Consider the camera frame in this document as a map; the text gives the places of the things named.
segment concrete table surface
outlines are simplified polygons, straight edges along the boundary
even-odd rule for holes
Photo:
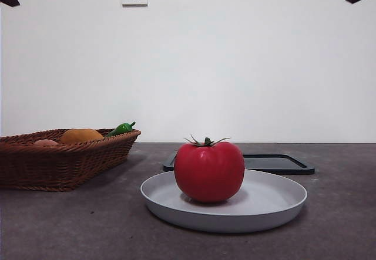
[[[240,143],[315,166],[286,176],[308,198],[297,218],[251,234],[213,234],[161,221],[140,185],[180,143],[135,143],[127,162],[75,191],[0,190],[1,259],[376,259],[376,144]]]

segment dark tray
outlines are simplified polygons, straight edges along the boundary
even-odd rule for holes
[[[174,170],[176,151],[163,163],[164,171]],[[246,169],[278,175],[310,175],[315,168],[286,154],[243,154]]]

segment egg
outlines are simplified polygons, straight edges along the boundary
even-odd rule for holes
[[[60,143],[74,144],[100,139],[103,139],[103,136],[94,129],[70,129],[63,133],[60,138]]]
[[[55,146],[58,143],[53,141],[53,140],[48,140],[48,139],[43,139],[43,140],[38,140],[34,142],[34,145],[36,146]]]

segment tomato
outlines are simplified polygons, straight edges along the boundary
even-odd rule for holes
[[[187,143],[176,154],[174,175],[178,187],[190,198],[224,201],[235,195],[243,182],[244,158],[229,142]]]

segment green pepper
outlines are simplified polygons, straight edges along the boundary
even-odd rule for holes
[[[111,136],[116,136],[116,135],[124,134],[127,132],[131,132],[133,130],[132,126],[135,124],[136,122],[132,122],[131,124],[128,124],[128,123],[120,124],[119,126],[117,126],[117,128],[113,129],[110,133],[108,133],[106,137],[111,137]]]

